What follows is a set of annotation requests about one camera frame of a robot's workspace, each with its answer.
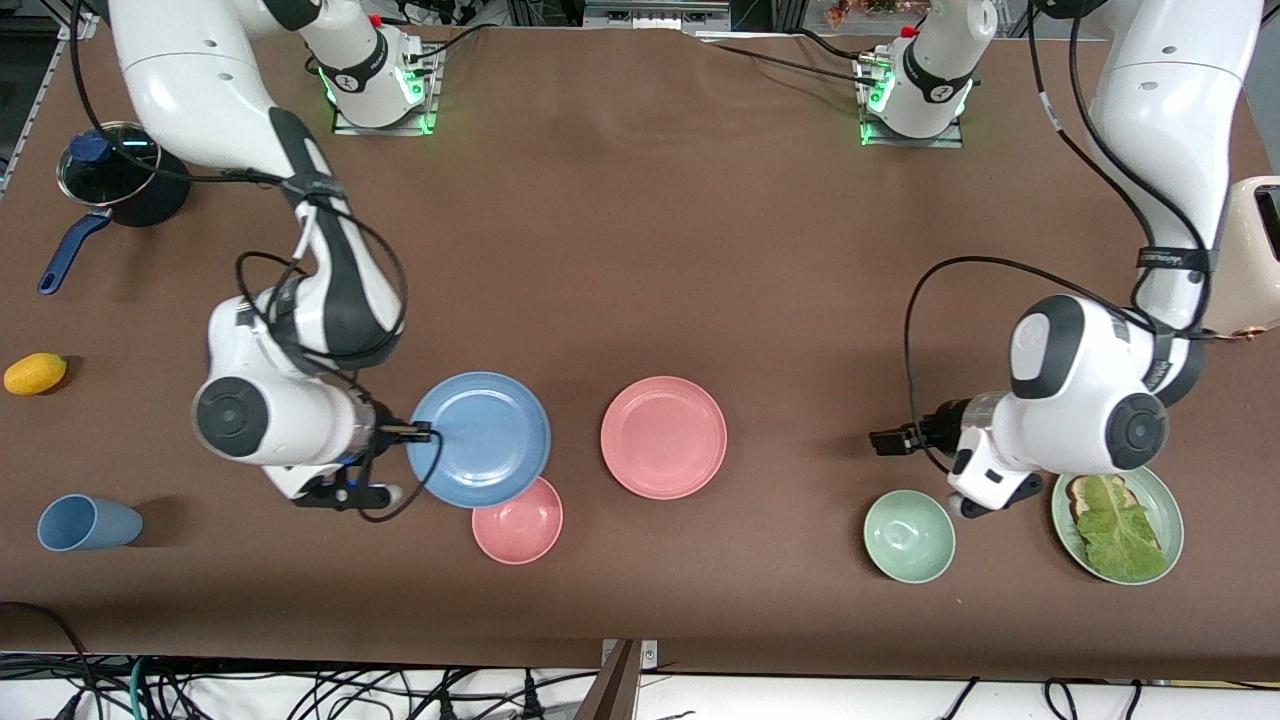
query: pink bowl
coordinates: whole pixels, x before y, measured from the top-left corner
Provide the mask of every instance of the pink bowl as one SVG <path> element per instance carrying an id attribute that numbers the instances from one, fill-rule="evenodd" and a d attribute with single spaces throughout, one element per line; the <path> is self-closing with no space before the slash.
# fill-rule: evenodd
<path id="1" fill-rule="evenodd" d="M 515 500 L 471 511 L 476 544 L 506 565 L 524 565 L 547 555 L 563 524 L 559 493 L 543 478 Z"/>
<path id="2" fill-rule="evenodd" d="M 604 464 L 622 487 L 650 500 L 676 500 L 716 477 L 728 432 L 716 400 L 672 377 L 646 378 L 623 389 L 600 425 Z"/>

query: green lettuce leaf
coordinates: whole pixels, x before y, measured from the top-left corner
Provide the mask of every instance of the green lettuce leaf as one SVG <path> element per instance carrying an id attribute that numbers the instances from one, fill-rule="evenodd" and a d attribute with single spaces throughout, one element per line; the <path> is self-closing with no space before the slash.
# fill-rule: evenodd
<path id="1" fill-rule="evenodd" d="M 1115 475 L 1084 479 L 1089 509 L 1075 529 L 1084 538 L 1089 566 L 1112 580 L 1138 583 L 1165 571 L 1165 553 L 1156 547 L 1156 532 L 1142 505 L 1125 507 L 1125 495 Z"/>

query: brown table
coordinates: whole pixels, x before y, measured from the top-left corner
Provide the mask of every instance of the brown table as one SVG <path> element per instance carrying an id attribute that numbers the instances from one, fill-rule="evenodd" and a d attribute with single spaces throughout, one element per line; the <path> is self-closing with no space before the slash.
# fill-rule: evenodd
<path id="1" fill-rule="evenodd" d="M 1065 46 L 1046 45 L 1070 115 Z M 841 69 L 803 41 L 750 46 Z M 846 83 L 675 32 L 481 33 L 449 61 L 438 135 L 415 140 L 325 135 L 301 41 L 259 53 L 412 281 L 399 350 L 361 379 L 401 413 L 466 370 L 525 382 L 550 416 L 563 536 L 502 566 L 465 510 L 430 498 L 384 527 L 300 510 L 201 448 L 191 398 L 232 260 L 297 237 L 275 191 L 197 187 L 163 227 L 93 237 L 38 296 L 79 214 L 52 179 L 86 127 L 64 67 L 0 202 L 0 359 L 83 361 L 51 396 L 0 398 L 4 598 L 64 612 L 93 651 L 593 665 L 602 638 L 637 637 L 681 670 L 1275 675 L 1276 338 L 1210 348 L 1172 410 L 1155 468 L 1188 539 L 1160 583 L 1087 575 L 1043 498 L 960 523 L 955 564 L 927 585 L 886 579 L 861 548 L 877 496 L 947 491 L 923 457 L 878 459 L 865 438 L 906 420 L 902 309 L 925 268 L 1004 255 L 1114 299 L 1134 277 L 1138 227 L 1053 137 L 1025 45 L 992 45 L 965 147 L 936 151 L 863 147 Z M 1087 76 L 1103 54 L 1084 47 Z M 110 38 L 84 61 L 99 114 L 132 117 Z M 1245 111 L 1234 140 L 1235 177 L 1267 172 Z M 992 268 L 937 278 L 919 307 L 925 405 L 1006 387 L 1010 328 L 1053 291 Z M 728 419 L 719 475 L 677 502 L 622 489 L 598 447 L 609 400 L 654 374 L 703 384 Z M 412 483 L 399 451 L 378 470 Z M 42 551 L 36 519 L 67 492 L 140 507 L 143 547 Z M 0 643 L 58 647 L 24 623 L 6 619 Z"/>

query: saucepan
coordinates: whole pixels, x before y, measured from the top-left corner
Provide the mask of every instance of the saucepan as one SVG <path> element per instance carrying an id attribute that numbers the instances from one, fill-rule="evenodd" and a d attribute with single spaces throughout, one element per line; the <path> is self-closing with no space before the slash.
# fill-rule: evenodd
<path id="1" fill-rule="evenodd" d="M 41 295 L 58 292 L 88 236 L 111 223 L 131 228 L 161 223 L 186 202 L 188 181 L 140 167 L 122 151 L 151 168 L 187 174 L 182 160 L 165 152 L 134 123 L 104 123 L 102 133 L 92 129 L 72 138 L 58 163 L 58 186 L 90 211 L 58 243 L 36 286 Z"/>

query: blue handle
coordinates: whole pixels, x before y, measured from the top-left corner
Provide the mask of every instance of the blue handle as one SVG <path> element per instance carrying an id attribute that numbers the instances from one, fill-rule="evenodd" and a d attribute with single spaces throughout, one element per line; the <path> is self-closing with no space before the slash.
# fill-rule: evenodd
<path id="1" fill-rule="evenodd" d="M 45 268 L 45 274 L 40 277 L 40 284 L 36 286 L 40 295 L 52 295 L 63 287 L 63 279 L 70 272 L 72 263 L 76 261 L 76 255 L 84 245 L 84 240 L 109 224 L 111 224 L 109 214 L 90 213 L 67 229 L 63 241 L 58 243 L 58 250 L 54 251 L 52 260 Z"/>

